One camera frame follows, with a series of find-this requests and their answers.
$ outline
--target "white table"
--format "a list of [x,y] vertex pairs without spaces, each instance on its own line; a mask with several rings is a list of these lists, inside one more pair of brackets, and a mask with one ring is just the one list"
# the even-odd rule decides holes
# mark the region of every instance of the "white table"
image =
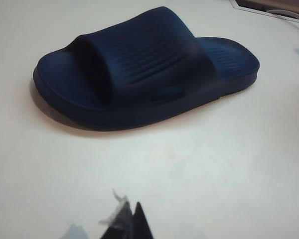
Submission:
[[[250,49],[255,84],[133,130],[59,123],[33,87],[38,59],[161,5]],[[98,239],[112,188],[156,239],[299,239],[299,23],[228,0],[0,0],[0,239]]]

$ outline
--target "navy blue slide sandal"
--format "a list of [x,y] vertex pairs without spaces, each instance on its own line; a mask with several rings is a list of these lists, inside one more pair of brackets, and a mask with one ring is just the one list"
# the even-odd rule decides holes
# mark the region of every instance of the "navy blue slide sandal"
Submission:
[[195,38],[166,7],[78,36],[34,70],[42,97],[96,130],[158,122],[254,83],[259,61],[224,38]]

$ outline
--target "white surface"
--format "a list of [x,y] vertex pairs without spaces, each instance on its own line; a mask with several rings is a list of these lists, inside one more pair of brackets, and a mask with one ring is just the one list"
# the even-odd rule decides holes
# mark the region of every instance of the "white surface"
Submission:
[[[41,56],[161,5],[196,36],[250,49],[255,84],[120,132],[69,127],[34,104]],[[142,203],[156,239],[299,239],[299,23],[228,0],[0,0],[0,239],[69,239],[71,224],[97,239],[112,188]]]

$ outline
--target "slide sandal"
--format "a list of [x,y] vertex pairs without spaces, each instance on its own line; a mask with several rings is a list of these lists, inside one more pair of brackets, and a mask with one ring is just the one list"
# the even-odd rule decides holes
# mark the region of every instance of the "slide sandal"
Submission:
[[224,38],[195,38],[166,7],[78,36],[42,57],[35,85],[56,110],[96,130],[158,122],[241,91],[259,61]]

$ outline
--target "black object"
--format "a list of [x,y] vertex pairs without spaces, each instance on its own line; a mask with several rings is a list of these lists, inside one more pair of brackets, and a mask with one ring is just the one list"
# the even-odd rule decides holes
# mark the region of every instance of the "black object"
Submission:
[[130,204],[125,202],[101,239],[153,239],[141,204],[137,203],[132,215]]
[[[274,9],[293,11],[299,14],[299,0],[236,0],[242,7],[267,12]],[[296,18],[289,14],[279,13],[279,15]]]

